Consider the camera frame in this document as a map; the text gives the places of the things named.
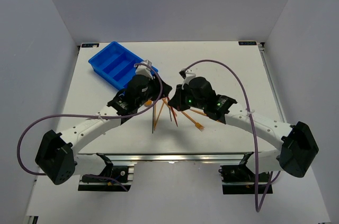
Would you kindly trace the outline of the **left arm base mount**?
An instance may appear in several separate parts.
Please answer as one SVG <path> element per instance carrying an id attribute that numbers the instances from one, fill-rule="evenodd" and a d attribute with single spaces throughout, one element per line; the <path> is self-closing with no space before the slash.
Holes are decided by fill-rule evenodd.
<path id="1" fill-rule="evenodd" d="M 114 164 L 101 153 L 78 155 L 82 167 L 80 172 L 79 191 L 86 192 L 128 192 L 133 181 L 134 166 Z"/>

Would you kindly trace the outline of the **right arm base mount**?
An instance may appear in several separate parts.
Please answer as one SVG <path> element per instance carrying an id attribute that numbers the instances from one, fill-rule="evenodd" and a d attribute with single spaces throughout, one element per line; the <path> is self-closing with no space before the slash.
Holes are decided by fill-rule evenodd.
<path id="1" fill-rule="evenodd" d="M 255 194 L 255 174 L 245 166 L 252 154 L 246 153 L 239 164 L 220 166 L 218 172 L 224 195 Z"/>

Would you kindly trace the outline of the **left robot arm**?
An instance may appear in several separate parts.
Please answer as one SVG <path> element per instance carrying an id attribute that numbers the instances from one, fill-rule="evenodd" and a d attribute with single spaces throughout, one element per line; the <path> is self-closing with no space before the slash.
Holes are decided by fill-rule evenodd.
<path id="1" fill-rule="evenodd" d="M 112 175 L 110 159 L 100 153 L 81 155 L 79 152 L 94 139 L 127 122 L 147 101 L 167 97 L 171 90 L 162 80 L 135 75 L 95 118 L 59 133 L 46 132 L 35 162 L 55 185 L 73 175 L 94 175 L 100 181 L 107 181 Z"/>

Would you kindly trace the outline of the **red-orange plastic fork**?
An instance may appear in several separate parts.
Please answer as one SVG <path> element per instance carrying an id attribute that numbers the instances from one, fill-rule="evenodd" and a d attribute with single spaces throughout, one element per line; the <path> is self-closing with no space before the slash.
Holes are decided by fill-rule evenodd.
<path id="1" fill-rule="evenodd" d="M 169 106 L 169 107 L 171 108 L 174 122 L 175 122 L 176 126 L 178 127 L 178 122 L 177 122 L 177 119 L 176 119 L 176 113 L 175 113 L 173 107 L 171 107 L 171 106 Z"/>

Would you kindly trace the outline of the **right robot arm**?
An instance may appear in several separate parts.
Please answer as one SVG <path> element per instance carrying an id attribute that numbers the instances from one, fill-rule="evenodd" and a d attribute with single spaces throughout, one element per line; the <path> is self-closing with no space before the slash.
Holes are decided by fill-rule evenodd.
<path id="1" fill-rule="evenodd" d="M 307 124 L 299 121 L 293 125 L 250 113 L 235 99 L 216 94 L 204 77 L 178 84 L 168 104 L 177 111 L 200 109 L 212 120 L 250 132 L 271 144 L 274 150 L 244 155 L 239 174 L 246 181 L 253 180 L 258 172 L 271 171 L 302 178 L 319 152 Z"/>

